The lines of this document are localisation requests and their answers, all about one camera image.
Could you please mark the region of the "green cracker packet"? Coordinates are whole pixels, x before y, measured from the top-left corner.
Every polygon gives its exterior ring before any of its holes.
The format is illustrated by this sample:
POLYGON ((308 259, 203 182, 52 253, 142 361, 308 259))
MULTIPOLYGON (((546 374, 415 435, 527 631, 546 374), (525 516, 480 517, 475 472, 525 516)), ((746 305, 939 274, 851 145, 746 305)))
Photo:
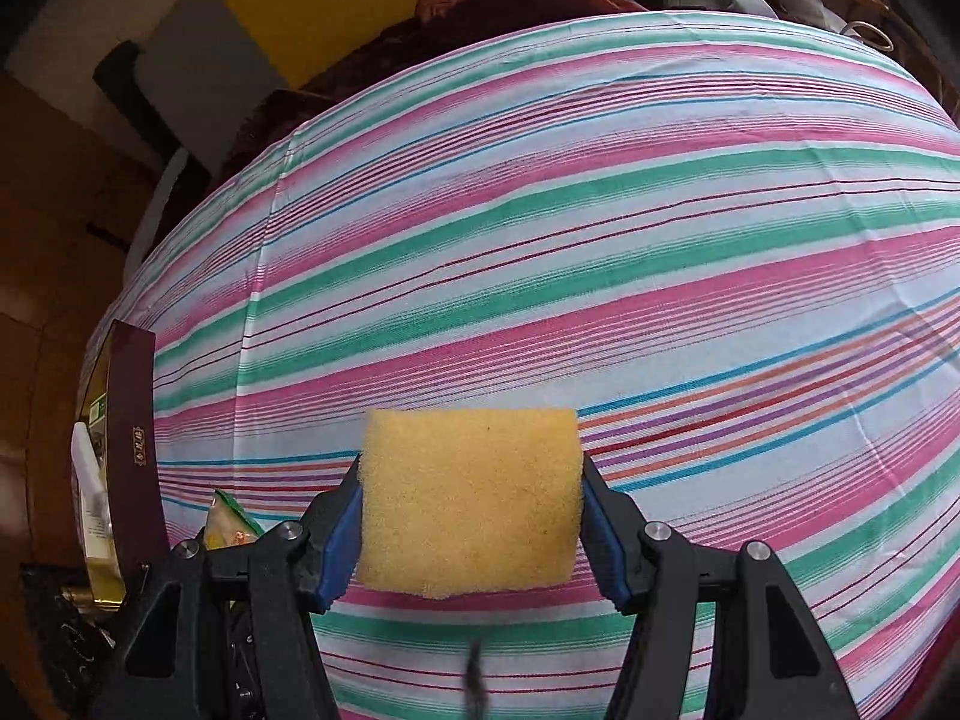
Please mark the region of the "green cracker packet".
POLYGON ((257 541, 262 534, 260 525, 231 494, 221 489, 213 491, 203 527, 203 546, 207 551, 245 546, 257 541))

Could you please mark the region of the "cream white book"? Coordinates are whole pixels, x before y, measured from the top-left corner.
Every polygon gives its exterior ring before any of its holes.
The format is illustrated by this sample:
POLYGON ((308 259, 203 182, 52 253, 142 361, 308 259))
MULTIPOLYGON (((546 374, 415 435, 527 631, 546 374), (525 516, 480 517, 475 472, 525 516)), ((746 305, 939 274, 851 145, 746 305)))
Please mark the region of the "cream white book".
POLYGON ((116 611, 124 601, 124 579, 117 559, 101 465, 83 421, 75 422, 71 429, 70 458, 78 489, 80 533, 94 605, 116 611))

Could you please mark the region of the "yellow sponge block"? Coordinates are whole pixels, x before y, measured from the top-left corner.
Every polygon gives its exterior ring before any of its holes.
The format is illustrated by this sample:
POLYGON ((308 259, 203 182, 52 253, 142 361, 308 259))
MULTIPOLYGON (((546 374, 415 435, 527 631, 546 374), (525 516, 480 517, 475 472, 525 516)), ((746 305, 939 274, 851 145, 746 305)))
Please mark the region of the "yellow sponge block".
POLYGON ((571 410, 373 411, 359 582, 431 600, 562 585, 583 465, 571 410))

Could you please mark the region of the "striped bed sheet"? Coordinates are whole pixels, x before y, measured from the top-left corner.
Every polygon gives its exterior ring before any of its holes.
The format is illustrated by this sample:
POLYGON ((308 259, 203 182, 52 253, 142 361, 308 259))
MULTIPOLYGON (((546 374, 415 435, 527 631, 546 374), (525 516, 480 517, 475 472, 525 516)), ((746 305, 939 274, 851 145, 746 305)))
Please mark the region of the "striped bed sheet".
POLYGON ((148 330, 160 498, 263 523, 373 408, 571 408, 613 488, 770 544, 862 717, 958 608, 958 130, 853 39, 568 21, 298 127, 107 311, 148 330))

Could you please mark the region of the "blue yellow grey headboard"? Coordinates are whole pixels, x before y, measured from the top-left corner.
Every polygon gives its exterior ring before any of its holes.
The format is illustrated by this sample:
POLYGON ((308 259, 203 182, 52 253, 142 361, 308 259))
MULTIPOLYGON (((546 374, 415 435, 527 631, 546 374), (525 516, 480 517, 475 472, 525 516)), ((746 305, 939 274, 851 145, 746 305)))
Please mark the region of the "blue yellow grey headboard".
POLYGON ((247 115, 412 16, 418 0, 178 0, 135 80, 179 146, 218 172, 247 115))

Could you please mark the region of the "dark red blanket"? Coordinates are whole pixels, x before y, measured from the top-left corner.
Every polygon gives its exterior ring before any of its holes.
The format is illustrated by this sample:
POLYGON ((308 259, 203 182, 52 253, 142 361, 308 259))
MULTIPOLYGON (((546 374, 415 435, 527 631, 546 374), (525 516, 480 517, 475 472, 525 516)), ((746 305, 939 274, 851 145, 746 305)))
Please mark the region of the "dark red blanket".
POLYGON ((410 18, 309 82, 267 94, 236 133, 215 182, 224 184, 296 127, 407 68, 534 26, 641 8, 635 0, 418 0, 410 18))

